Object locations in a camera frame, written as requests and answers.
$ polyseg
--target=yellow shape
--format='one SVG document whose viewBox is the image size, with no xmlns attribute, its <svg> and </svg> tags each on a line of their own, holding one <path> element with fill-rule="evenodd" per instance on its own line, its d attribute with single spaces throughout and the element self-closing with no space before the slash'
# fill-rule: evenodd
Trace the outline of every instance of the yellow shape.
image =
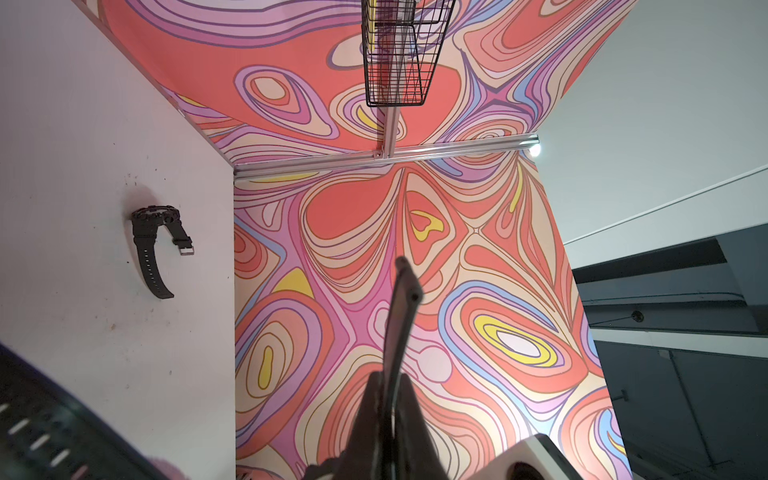
<svg viewBox="0 0 768 480">
<path fill-rule="evenodd" d="M 303 180 L 305 178 L 309 178 L 315 175 L 314 172 L 309 174 L 293 174 L 293 175 L 283 175 L 281 177 L 271 177 L 271 178 L 262 178 L 259 180 L 252 180 L 255 184 L 275 184 L 277 182 L 290 182 L 291 180 Z"/>
<path fill-rule="evenodd" d="M 515 328 L 512 325 L 508 325 L 499 319 L 493 318 L 489 315 L 478 315 L 475 318 L 475 328 L 488 343 L 501 350 L 506 356 L 513 359 L 516 362 L 520 362 L 524 365 L 533 365 L 540 367 L 553 366 L 558 361 L 558 354 L 555 350 L 545 341 L 539 339 L 537 336 L 533 336 L 524 330 Z M 504 344 L 499 338 L 498 334 L 505 332 L 510 335 L 519 336 L 533 343 L 538 350 L 538 357 L 522 355 Z"/>
<path fill-rule="evenodd" d="M 179 95 L 179 98 L 180 98 L 181 100 L 184 100 L 184 101 L 186 101 L 186 102 L 187 102 L 188 104 L 190 104 L 190 105 L 194 105 L 195 107 L 202 107 L 202 108 L 207 108 L 205 105 L 203 105 L 203 104 L 199 104 L 199 103 L 197 103 L 196 101 L 192 100 L 192 99 L 191 99 L 191 98 L 189 98 L 189 97 L 184 97 L 183 95 Z"/>
<path fill-rule="evenodd" d="M 376 0 L 372 0 L 368 7 L 368 45 L 373 50 L 373 32 L 376 31 Z"/>
<path fill-rule="evenodd" d="M 293 292 L 303 293 L 306 296 L 315 298 L 315 294 L 312 292 L 309 280 L 306 279 L 306 275 L 301 271 L 299 267 L 294 268 L 288 272 L 280 282 L 275 285 L 273 293 L 282 292 L 284 290 L 291 290 Z"/>
<path fill-rule="evenodd" d="M 423 242 L 427 239 L 429 236 L 429 232 L 436 231 L 436 232 L 442 232 L 445 229 L 445 225 L 443 225 L 442 220 L 435 217 L 434 215 L 430 215 L 426 212 L 422 212 L 421 210 L 411 210 L 411 213 L 414 215 L 419 215 L 420 217 L 424 217 L 425 219 L 429 220 L 429 225 L 424 230 L 419 230 L 415 226 L 411 225 L 411 228 L 413 229 L 413 234 L 416 236 L 416 239 L 419 242 Z"/>
<path fill-rule="evenodd" d="M 608 440 L 611 442 L 611 444 L 612 444 L 612 445 L 613 445 L 613 446 L 614 446 L 614 447 L 615 447 L 615 448 L 616 448 L 616 449 L 617 449 L 619 452 L 621 452 L 621 453 L 623 453 L 623 454 L 625 454 L 625 455 L 627 454 L 627 450 L 624 448 L 624 446 L 623 446 L 623 445 L 621 445 L 621 444 L 619 444 L 619 443 L 616 443 L 616 441 L 614 440 L 614 437 L 613 437 L 613 435 L 611 435 L 611 433 L 610 433 L 610 432 L 608 433 Z"/>
<path fill-rule="evenodd" d="M 270 380 L 272 379 L 272 358 L 274 358 L 272 347 L 264 347 L 264 357 L 261 360 L 261 368 L 259 369 L 259 388 L 262 390 L 266 390 L 266 388 L 270 386 Z"/>
<path fill-rule="evenodd" d="M 374 131 L 381 130 L 381 127 L 376 124 L 376 122 L 368 116 L 365 110 L 362 109 L 361 106 L 357 106 L 357 109 L 355 111 L 355 114 L 357 115 L 358 119 L 364 124 L 371 127 Z"/>
<path fill-rule="evenodd" d="M 515 190 L 515 196 L 512 197 L 512 203 L 509 204 L 509 213 L 515 211 L 515 207 L 518 206 L 518 200 L 520 200 L 520 194 L 523 191 L 523 170 L 520 168 L 520 164 L 518 164 L 518 188 Z"/>
</svg>

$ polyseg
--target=white cable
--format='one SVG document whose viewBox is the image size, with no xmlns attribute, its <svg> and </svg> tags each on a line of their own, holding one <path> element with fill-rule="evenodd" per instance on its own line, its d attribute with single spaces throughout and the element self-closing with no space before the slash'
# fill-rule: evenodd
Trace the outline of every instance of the white cable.
<svg viewBox="0 0 768 480">
<path fill-rule="evenodd" d="M 693 198 L 693 197 L 696 197 L 698 195 L 705 194 L 708 191 L 715 190 L 716 188 L 720 188 L 720 187 L 722 187 L 724 185 L 732 184 L 733 182 L 735 182 L 737 180 L 741 180 L 742 178 L 751 177 L 752 175 L 758 174 L 758 173 L 760 173 L 763 170 L 768 170 L 768 164 L 763 165 L 762 167 L 754 168 L 754 169 L 752 169 L 752 170 L 750 170 L 748 172 L 744 172 L 743 174 L 736 175 L 735 177 L 731 177 L 728 180 L 723 180 L 721 182 L 717 182 L 716 184 L 712 184 L 709 187 L 702 188 L 701 190 L 696 190 L 692 194 L 688 194 L 688 195 L 685 195 L 684 197 L 680 197 L 680 198 L 678 198 L 676 200 L 672 200 L 670 202 L 666 202 L 665 204 L 661 204 L 658 207 L 651 208 L 650 210 L 646 210 L 644 212 L 640 212 L 639 214 L 633 215 L 631 217 L 627 217 L 627 218 L 625 218 L 623 220 L 619 220 L 618 222 L 612 223 L 610 225 L 606 225 L 605 227 L 602 227 L 602 228 L 598 228 L 597 230 L 593 230 L 590 233 L 585 233 L 584 235 L 580 235 L 579 237 L 571 239 L 571 240 L 569 240 L 567 242 L 563 242 L 563 245 L 568 245 L 569 243 L 573 243 L 575 241 L 582 240 L 582 239 L 587 238 L 587 237 L 591 237 L 592 235 L 595 235 L 596 233 L 600 233 L 600 232 L 606 231 L 609 228 L 617 227 L 618 225 L 621 225 L 623 223 L 635 220 L 637 218 L 645 217 L 648 214 L 652 214 L 653 212 L 657 212 L 657 211 L 659 211 L 659 210 L 661 210 L 663 208 L 667 208 L 670 205 L 678 204 L 678 203 L 680 203 L 680 202 L 682 202 L 684 200 L 688 200 L 689 198 Z"/>
</svg>

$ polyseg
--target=watch face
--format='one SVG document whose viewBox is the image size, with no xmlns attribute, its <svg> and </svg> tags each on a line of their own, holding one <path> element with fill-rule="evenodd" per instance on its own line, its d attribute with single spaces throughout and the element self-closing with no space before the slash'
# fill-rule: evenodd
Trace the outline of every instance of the watch face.
<svg viewBox="0 0 768 480">
<path fill-rule="evenodd" d="M 178 220 L 178 218 L 179 210 L 170 205 L 150 205 L 146 208 L 140 208 L 131 214 L 132 220 L 147 221 L 158 226 Z"/>
</svg>

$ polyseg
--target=patterned ceiling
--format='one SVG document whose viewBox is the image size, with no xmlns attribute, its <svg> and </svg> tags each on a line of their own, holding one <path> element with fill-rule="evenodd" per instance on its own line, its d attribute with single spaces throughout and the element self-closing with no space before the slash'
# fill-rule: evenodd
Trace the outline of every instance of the patterned ceiling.
<svg viewBox="0 0 768 480">
<path fill-rule="evenodd" d="M 82 0 L 234 164 L 369 151 L 358 0 Z M 398 146 L 535 131 L 636 0 L 457 0 Z"/>
</svg>

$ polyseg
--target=watch strap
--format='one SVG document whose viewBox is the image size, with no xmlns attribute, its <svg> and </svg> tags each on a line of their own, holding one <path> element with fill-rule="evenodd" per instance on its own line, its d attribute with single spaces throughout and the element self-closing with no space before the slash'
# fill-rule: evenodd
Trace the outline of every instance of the watch strap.
<svg viewBox="0 0 768 480">
<path fill-rule="evenodd" d="M 144 276 L 147 287 L 157 298 L 174 298 L 174 295 L 163 283 L 157 268 L 157 260 L 154 255 L 155 240 L 157 240 L 157 229 L 155 229 L 155 235 L 134 236 L 141 274 Z"/>
<path fill-rule="evenodd" d="M 174 238 L 174 245 L 179 247 L 179 253 L 182 255 L 194 255 L 194 247 L 192 247 L 192 239 L 184 231 L 184 227 L 181 226 L 181 220 L 174 220 L 165 224 L 168 227 L 168 232 Z"/>
</svg>

